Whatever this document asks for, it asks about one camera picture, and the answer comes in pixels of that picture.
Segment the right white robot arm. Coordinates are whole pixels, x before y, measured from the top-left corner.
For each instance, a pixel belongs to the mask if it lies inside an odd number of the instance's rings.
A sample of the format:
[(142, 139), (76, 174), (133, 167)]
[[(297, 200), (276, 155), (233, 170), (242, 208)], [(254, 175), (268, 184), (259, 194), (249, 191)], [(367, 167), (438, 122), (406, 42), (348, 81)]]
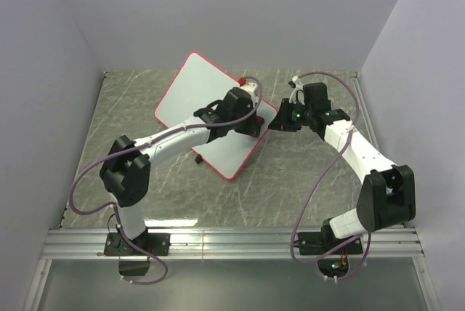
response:
[(398, 166), (380, 154), (343, 110), (333, 109), (324, 83), (293, 79), (289, 85), (291, 96), (282, 99), (270, 128), (280, 132), (310, 128), (340, 154), (361, 183), (356, 207), (323, 223), (319, 252), (335, 253), (351, 237), (413, 220), (416, 186), (411, 167)]

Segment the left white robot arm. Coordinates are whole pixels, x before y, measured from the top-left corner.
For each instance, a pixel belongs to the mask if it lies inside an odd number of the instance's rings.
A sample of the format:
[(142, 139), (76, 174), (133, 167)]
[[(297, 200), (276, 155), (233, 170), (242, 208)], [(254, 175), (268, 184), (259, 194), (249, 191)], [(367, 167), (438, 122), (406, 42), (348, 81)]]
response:
[(184, 149), (209, 144), (231, 131), (259, 137), (264, 119), (256, 111), (261, 101), (262, 89), (249, 82), (230, 89), (223, 99), (164, 132), (139, 141), (122, 136), (114, 142), (100, 178), (116, 200), (117, 228), (124, 249), (139, 254), (146, 248), (147, 226), (140, 202), (148, 192), (151, 169)]

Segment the red whiteboard eraser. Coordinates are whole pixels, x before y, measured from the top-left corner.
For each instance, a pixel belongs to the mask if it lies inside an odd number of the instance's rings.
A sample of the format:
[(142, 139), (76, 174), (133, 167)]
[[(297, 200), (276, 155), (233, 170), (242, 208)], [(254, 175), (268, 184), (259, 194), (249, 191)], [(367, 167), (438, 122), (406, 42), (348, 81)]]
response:
[(263, 124), (264, 119), (261, 116), (255, 116), (254, 121), (251, 123), (252, 137), (258, 137), (261, 134)]

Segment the red framed whiteboard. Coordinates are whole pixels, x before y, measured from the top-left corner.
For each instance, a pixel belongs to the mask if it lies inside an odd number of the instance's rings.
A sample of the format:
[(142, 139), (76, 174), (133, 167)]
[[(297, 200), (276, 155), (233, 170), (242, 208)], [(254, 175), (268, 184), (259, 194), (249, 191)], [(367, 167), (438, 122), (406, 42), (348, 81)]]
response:
[[(165, 127), (171, 128), (192, 118), (194, 112), (199, 110), (199, 122), (208, 123), (209, 117), (215, 117), (214, 111), (218, 107), (212, 103), (223, 100), (230, 89), (239, 86), (236, 78), (203, 55), (192, 52), (163, 94), (154, 116)], [(277, 112), (274, 105), (262, 100), (256, 112), (262, 123), (260, 132), (248, 136), (231, 130), (226, 136), (193, 147), (192, 150), (223, 178), (235, 179), (264, 139), (267, 127)]]

